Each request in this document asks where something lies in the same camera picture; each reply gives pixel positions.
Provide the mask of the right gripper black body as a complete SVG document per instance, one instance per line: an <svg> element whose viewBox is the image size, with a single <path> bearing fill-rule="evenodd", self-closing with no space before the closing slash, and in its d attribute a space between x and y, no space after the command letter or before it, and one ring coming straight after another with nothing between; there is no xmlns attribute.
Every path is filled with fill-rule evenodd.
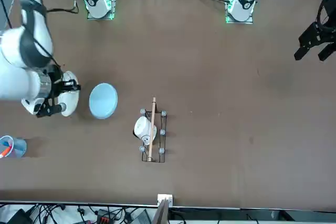
<svg viewBox="0 0 336 224"><path fill-rule="evenodd" d="M63 79L63 72L61 68L55 64L48 66L48 75L51 80L51 91L49 94L49 99L51 99L51 104L55 105L55 99L61 94L61 82Z"/></svg>

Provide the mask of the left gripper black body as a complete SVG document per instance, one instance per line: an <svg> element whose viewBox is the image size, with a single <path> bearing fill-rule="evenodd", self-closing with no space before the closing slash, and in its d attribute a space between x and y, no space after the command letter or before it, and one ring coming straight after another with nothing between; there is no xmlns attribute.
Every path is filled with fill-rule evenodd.
<svg viewBox="0 0 336 224"><path fill-rule="evenodd" d="M321 22L321 12L325 9L328 21L326 23ZM317 25L318 27L326 32L326 33L333 33L335 31L335 24L333 18L335 17L335 0L322 0L317 12Z"/></svg>

